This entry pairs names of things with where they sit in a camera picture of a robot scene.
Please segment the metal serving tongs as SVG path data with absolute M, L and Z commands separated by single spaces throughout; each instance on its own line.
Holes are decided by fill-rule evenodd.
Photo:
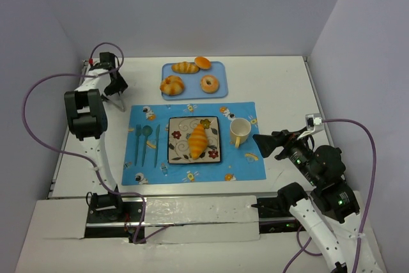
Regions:
M 126 106 L 123 97 L 121 96 L 120 93 L 115 93 L 114 95 L 111 96 L 101 95 L 101 98 L 104 102 L 106 102 L 109 105 L 112 105 L 117 110 L 123 113 L 126 111 Z

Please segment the long striped croissant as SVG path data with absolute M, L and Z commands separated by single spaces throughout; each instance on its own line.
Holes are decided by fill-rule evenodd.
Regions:
M 190 156 L 193 160 L 198 159 L 208 146 L 208 139 L 205 128 L 202 124 L 198 124 L 188 138 Z

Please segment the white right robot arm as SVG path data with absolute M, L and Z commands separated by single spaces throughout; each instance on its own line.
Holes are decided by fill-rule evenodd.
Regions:
M 294 217 L 319 249 L 330 272 L 381 272 L 362 230 L 364 211 L 343 178 L 346 167 L 341 149 L 321 145 L 312 150 L 305 132 L 282 130 L 253 136 L 262 157 L 281 148 L 275 159 L 291 161 L 314 188 L 306 193 L 299 183 L 290 183 L 275 197 L 259 198 L 254 208 L 262 218 Z

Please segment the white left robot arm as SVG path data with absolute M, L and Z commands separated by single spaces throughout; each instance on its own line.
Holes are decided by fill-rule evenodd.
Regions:
M 108 119 L 104 99 L 127 89 L 118 71 L 105 74 L 119 66 L 117 58 L 111 52 L 101 52 L 99 62 L 90 64 L 88 74 L 91 77 L 76 90 L 64 94 L 68 128 L 80 141 L 84 155 L 93 161 L 97 184 L 106 190 L 105 194 L 93 193 L 88 201 L 90 216 L 101 218 L 102 222 L 117 221 L 123 215 L 122 198 L 105 149 Z

